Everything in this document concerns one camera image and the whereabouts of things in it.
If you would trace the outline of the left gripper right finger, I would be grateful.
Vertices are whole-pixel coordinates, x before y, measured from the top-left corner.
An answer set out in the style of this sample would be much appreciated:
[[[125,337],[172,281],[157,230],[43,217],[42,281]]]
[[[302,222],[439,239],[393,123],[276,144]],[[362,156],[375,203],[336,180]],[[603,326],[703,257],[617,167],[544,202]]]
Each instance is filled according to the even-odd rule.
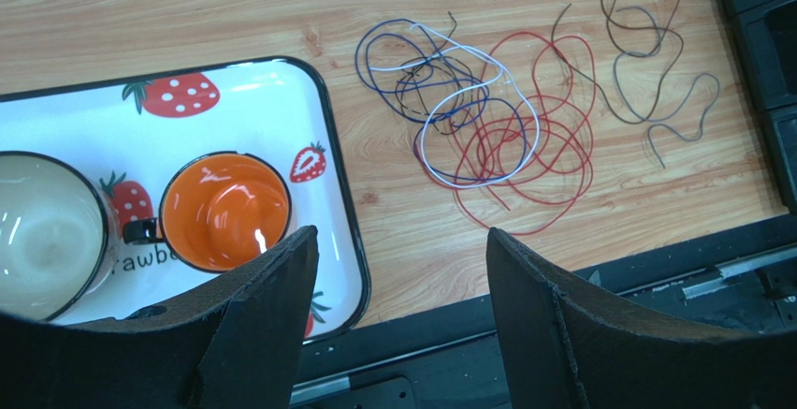
[[[796,334],[648,309],[491,228],[486,265],[515,408],[792,408]]]

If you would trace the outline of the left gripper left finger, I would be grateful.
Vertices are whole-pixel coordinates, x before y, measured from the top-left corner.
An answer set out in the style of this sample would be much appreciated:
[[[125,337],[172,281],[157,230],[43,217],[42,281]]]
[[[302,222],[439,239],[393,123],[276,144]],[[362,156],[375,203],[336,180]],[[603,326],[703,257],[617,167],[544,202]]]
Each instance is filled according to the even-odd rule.
[[[285,408],[305,339],[314,226],[131,317],[1,318],[5,408]]]

